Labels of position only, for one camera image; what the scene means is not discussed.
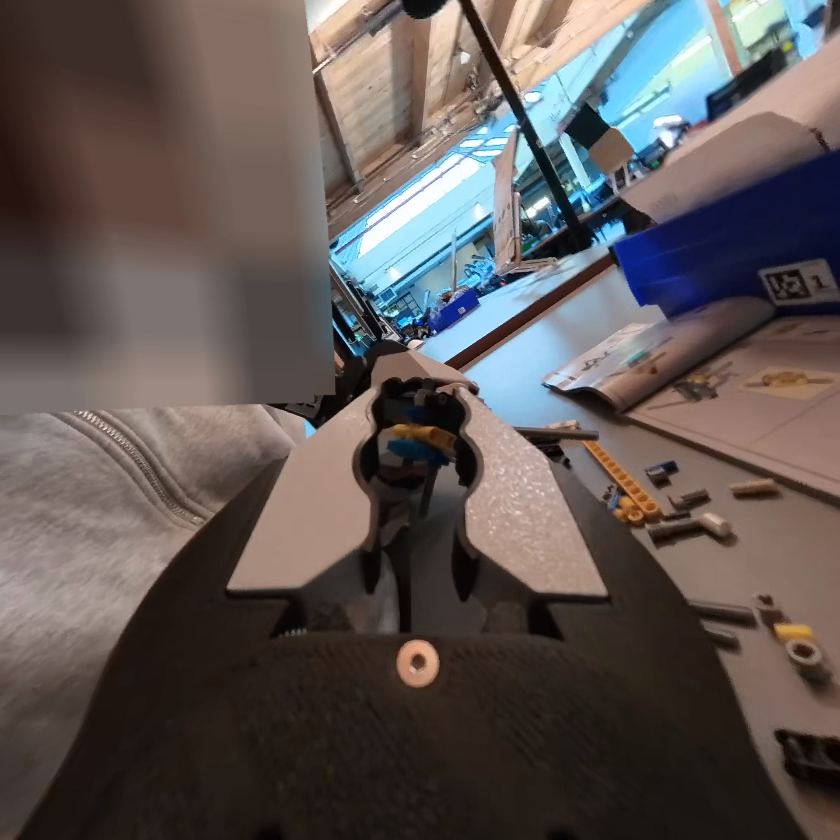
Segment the grey white connector piece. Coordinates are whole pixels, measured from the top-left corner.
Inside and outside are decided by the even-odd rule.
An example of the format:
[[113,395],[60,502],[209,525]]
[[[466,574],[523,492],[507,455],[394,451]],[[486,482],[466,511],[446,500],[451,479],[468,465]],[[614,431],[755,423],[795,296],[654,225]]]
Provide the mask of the grey white connector piece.
[[776,729],[785,772],[808,783],[839,787],[839,738]]

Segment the grey lego connector white end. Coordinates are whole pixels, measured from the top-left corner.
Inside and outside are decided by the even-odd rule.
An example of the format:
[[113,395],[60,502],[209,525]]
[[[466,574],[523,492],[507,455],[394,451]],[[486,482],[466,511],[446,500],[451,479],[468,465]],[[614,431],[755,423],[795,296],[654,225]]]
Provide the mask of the grey lego connector white end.
[[696,518],[661,521],[649,525],[646,531],[651,540],[655,542],[700,532],[705,532],[719,540],[729,539],[733,536],[733,529],[730,522],[713,512],[702,513]]

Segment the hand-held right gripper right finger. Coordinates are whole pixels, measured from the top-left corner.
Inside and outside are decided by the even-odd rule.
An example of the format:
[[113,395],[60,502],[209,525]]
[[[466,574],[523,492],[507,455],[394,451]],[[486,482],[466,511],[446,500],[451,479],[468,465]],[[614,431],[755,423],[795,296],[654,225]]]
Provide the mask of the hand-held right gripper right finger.
[[460,436],[476,459],[465,499],[467,547],[531,593],[604,602],[606,585],[547,456],[459,386]]

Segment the long yellow lego beam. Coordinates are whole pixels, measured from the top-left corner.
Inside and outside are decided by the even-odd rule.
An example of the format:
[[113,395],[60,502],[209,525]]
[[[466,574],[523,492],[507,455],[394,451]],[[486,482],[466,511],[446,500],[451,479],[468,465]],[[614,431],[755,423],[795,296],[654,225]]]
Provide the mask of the long yellow lego beam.
[[596,442],[583,442],[583,447],[603,468],[616,488],[632,498],[645,511],[646,523],[654,523],[660,519],[662,510],[659,504],[628,469]]

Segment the long light grey lego axle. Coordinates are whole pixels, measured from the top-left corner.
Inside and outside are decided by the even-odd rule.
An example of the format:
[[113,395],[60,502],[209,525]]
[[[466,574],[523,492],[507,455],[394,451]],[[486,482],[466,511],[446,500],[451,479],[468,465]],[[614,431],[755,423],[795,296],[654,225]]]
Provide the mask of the long light grey lego axle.
[[600,433],[596,430],[568,424],[551,427],[515,426],[513,429],[534,444],[557,443],[562,440],[594,442],[600,438]]

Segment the lego instruction booklet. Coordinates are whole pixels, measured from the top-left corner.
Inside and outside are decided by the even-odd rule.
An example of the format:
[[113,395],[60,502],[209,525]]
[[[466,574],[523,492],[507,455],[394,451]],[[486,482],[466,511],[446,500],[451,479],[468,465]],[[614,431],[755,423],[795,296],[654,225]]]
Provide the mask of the lego instruction booklet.
[[542,385],[837,499],[838,316],[774,318],[723,345],[710,315],[630,324]]

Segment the small blue crate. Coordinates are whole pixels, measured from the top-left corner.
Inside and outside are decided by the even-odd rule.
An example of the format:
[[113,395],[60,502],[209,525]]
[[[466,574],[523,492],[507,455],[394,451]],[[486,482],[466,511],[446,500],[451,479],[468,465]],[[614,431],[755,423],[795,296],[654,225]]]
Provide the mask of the small blue crate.
[[442,298],[438,300],[428,316],[428,326],[433,332],[440,333],[477,309],[479,305],[480,299],[475,289],[461,289],[456,297],[447,301]]

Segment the black metal pole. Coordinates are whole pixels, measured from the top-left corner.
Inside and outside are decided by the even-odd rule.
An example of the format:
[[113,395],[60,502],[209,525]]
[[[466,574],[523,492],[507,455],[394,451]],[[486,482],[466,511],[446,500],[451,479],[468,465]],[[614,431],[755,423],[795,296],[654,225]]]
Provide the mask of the black metal pole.
[[571,252],[580,253],[592,246],[592,233],[589,228],[576,216],[569,197],[566,195],[560,177],[552,163],[550,156],[544,149],[541,139],[534,128],[521,96],[516,89],[508,70],[505,68],[498,47],[490,34],[490,30],[479,14],[474,2],[459,1],[458,5],[464,13],[466,21],[478,47],[490,69],[491,75],[498,83],[500,92],[506,99],[514,114],[520,132],[532,153],[542,178],[560,210],[560,215],[568,234]]

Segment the plywood board stand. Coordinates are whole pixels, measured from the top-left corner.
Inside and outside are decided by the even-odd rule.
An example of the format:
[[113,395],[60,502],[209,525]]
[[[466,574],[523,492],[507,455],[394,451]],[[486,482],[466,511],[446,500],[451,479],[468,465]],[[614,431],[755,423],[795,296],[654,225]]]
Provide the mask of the plywood board stand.
[[554,270],[560,263],[555,257],[525,259],[522,253],[521,198],[513,185],[518,130],[511,131],[501,153],[494,161],[492,233],[497,277],[529,275]]

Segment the grey wood-edged table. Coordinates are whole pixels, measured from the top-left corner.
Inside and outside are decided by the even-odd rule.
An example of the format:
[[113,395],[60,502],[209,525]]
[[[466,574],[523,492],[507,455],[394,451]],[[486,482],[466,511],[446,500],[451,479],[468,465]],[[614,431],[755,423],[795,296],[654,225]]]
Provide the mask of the grey wood-edged table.
[[613,249],[608,247],[591,248],[562,258],[484,296],[478,307],[427,339],[420,352],[434,361],[464,370],[615,265]]

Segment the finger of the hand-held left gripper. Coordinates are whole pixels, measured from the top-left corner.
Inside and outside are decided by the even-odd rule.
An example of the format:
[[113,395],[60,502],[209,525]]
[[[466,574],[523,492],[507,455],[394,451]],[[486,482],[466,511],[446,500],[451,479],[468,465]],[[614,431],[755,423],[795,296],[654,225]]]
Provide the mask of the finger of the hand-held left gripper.
[[437,398],[455,396],[458,391],[478,395],[478,385],[447,364],[405,346],[385,349],[385,353],[366,355],[367,396]]

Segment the blue plastic bin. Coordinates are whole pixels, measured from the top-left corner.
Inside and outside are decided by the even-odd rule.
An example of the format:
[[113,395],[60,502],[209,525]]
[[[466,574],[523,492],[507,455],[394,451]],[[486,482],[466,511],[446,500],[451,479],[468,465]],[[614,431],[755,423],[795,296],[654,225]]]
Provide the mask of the blue plastic bin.
[[613,247],[641,306],[668,317],[756,297],[780,314],[838,315],[839,151]]

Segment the person in grey hoodie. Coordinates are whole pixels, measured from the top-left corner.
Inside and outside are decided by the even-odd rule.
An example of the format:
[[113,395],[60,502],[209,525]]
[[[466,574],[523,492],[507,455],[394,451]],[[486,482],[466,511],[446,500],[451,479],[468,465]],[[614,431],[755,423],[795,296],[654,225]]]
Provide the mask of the person in grey hoodie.
[[155,580],[306,436],[262,404],[2,415],[2,838],[49,786]]

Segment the multicolour lego gear assembly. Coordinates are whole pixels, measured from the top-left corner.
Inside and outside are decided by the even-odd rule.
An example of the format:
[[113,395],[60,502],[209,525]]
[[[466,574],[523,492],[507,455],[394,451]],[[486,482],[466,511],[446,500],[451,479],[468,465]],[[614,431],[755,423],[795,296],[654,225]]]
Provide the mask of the multicolour lego gear assembly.
[[459,392],[470,384],[430,376],[391,377],[374,404],[379,466],[375,477],[383,487],[415,499],[425,519],[439,473],[455,464],[464,443],[460,429],[466,411]]

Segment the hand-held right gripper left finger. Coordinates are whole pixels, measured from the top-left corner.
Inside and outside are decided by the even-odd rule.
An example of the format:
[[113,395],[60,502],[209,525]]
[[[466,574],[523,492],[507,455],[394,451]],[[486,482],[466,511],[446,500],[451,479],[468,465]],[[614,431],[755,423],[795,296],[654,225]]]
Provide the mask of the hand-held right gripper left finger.
[[336,585],[375,593],[383,572],[380,502],[364,475],[377,443],[371,387],[292,450],[231,574],[226,592],[259,597]]

